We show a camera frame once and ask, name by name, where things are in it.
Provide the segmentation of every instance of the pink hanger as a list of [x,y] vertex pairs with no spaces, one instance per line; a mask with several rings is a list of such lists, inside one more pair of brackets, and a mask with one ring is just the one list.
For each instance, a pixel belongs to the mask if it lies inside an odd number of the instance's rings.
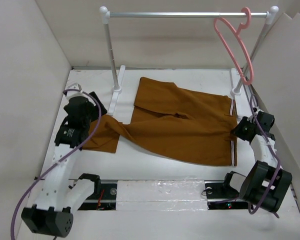
[[[241,12],[242,13],[245,13],[246,14],[246,23],[243,24],[243,23],[240,23],[239,27],[237,30],[235,30],[235,28],[231,25],[230,22],[228,22],[226,19],[224,19],[223,17],[218,17],[218,18],[215,18],[214,21],[213,21],[213,25],[214,25],[214,30],[215,32],[218,34],[219,38],[221,39],[225,49],[227,50],[227,52],[229,53],[234,65],[235,65],[235,68],[236,70],[238,71],[240,77],[241,77],[241,80],[243,82],[244,85],[250,85],[253,80],[254,80],[254,69],[252,67],[252,63],[251,63],[251,59],[250,59],[250,56],[249,56],[249,53],[246,49],[246,46],[244,44],[244,42],[242,41],[241,37],[240,37],[240,32],[242,29],[246,29],[249,27],[250,25],[250,21],[251,21],[251,11],[249,8],[247,7],[244,7],[241,9]],[[245,78],[244,76],[244,73],[242,72],[240,66],[239,66],[239,63],[237,62],[233,52],[231,51],[230,47],[228,46],[226,40],[224,39],[224,37],[222,36],[222,34],[219,32],[218,28],[217,28],[217,21],[220,20],[222,22],[224,22],[224,24],[231,30],[231,32],[233,33],[233,35],[235,36],[235,38],[237,39],[238,43],[240,44],[240,47],[243,51],[243,54],[244,54],[244,57],[246,59],[246,62],[247,62],[247,65],[248,65],[248,68],[249,68],[249,72],[250,72],[250,79],[249,81],[247,81],[247,79]]]

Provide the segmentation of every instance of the brown pants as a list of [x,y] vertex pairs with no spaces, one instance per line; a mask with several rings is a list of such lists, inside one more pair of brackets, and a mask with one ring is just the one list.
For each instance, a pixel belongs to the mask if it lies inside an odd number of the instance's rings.
[[173,82],[142,77],[131,123],[102,116],[97,133],[84,149],[115,153],[122,135],[150,152],[172,159],[236,166],[237,139],[230,133],[236,125],[234,101],[227,96],[190,91]]

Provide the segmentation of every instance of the white stripe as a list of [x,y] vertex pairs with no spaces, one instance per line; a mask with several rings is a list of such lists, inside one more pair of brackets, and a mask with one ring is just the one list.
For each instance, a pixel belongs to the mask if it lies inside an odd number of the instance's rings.
[[230,116],[232,116],[232,112],[233,112],[233,110],[234,110],[234,103],[235,103],[235,101],[233,100],[233,99],[231,99],[231,107],[230,107]]
[[231,166],[235,166],[235,143],[231,141]]

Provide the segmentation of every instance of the brown cloth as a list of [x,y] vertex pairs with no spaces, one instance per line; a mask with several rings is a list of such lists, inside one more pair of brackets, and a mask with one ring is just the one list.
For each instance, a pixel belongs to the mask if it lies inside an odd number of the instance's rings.
[[102,116],[97,133],[83,148],[115,153],[122,135],[150,152],[172,159],[236,166],[237,139],[230,133],[236,126],[234,101],[229,97],[142,77],[131,123],[122,124],[109,115]]

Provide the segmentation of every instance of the purple hose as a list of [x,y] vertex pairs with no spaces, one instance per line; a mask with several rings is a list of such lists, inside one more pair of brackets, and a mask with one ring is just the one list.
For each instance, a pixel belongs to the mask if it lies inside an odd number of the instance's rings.
[[[255,113],[254,113],[254,108],[253,108],[253,105],[252,105],[252,100],[253,100],[253,98],[255,98],[255,97],[256,97],[256,96],[255,96],[254,94],[251,95],[251,98],[250,98],[250,101],[249,101],[249,103],[250,103],[250,109],[251,109],[251,112],[252,112],[254,121],[255,121],[256,125],[258,126],[258,128],[259,128],[259,130],[260,130],[262,136],[265,138],[266,142],[269,143],[268,137],[267,137],[265,131],[264,131],[264,130],[262,129],[262,127],[260,126],[260,123],[259,123],[259,121],[258,121],[258,119],[257,119],[257,116],[256,116]],[[272,149],[272,147],[271,147],[270,145],[268,145],[268,148],[269,148],[269,150],[270,150],[272,156],[277,160],[277,165],[276,165],[274,174],[273,174],[273,176],[272,176],[272,178],[271,178],[271,180],[270,180],[268,186],[266,187],[266,189],[265,189],[265,191],[264,191],[262,197],[260,198],[260,201],[256,204],[255,208],[254,208],[252,211],[251,211],[251,207],[250,207],[251,204],[249,203],[248,211],[249,211],[250,214],[255,214],[256,211],[260,208],[261,204],[262,204],[262,203],[264,202],[264,200],[266,199],[266,196],[267,196],[267,194],[269,193],[269,191],[270,191],[270,189],[271,189],[271,186],[274,184],[274,182],[275,182],[275,180],[276,180],[276,177],[277,177],[277,175],[278,175],[278,172],[279,172],[279,170],[280,170],[280,166],[281,166],[281,160],[280,160],[280,158],[276,155],[275,151]],[[273,214],[274,214],[277,218],[279,218],[279,215],[278,215],[277,213],[273,212]]]
[[[66,92],[80,92],[80,90],[78,89],[66,89],[63,91],[63,93],[65,94]],[[100,118],[101,118],[101,107],[100,104],[98,103],[98,101],[91,96],[89,93],[86,93],[85,91],[82,91],[82,93],[86,96],[88,96],[89,98],[91,98],[93,100],[93,102],[96,104],[96,106],[98,107],[99,110],[99,116],[98,116],[98,120],[97,123],[92,131],[92,133],[86,138],[86,140],[84,140],[80,145],[78,145],[77,147],[75,147],[73,150],[71,150],[70,152],[68,152],[66,155],[64,155],[62,158],[60,158],[58,160],[59,163],[61,163],[62,161],[64,161],[66,158],[68,158],[71,154],[73,154],[75,151],[77,151],[78,149],[80,149],[83,145],[86,144],[87,141],[89,141],[89,139],[95,134],[95,132],[97,131],[99,125],[100,125]],[[16,224],[16,218],[17,218],[17,213],[18,210],[21,206],[21,203],[24,201],[24,199],[27,197],[27,195],[30,193],[30,191],[34,188],[34,186],[40,181],[42,180],[49,172],[51,172],[52,169],[54,169],[58,164],[55,163],[53,164],[51,167],[48,168],[48,170],[46,170],[41,176],[39,176],[37,178],[37,180],[35,180],[31,186],[25,191],[25,193],[22,195],[22,197],[20,198],[19,202],[17,203],[13,215],[12,215],[12,219],[11,219],[11,225],[10,225],[10,236],[11,236],[11,240],[16,240],[15,237],[15,224]]]

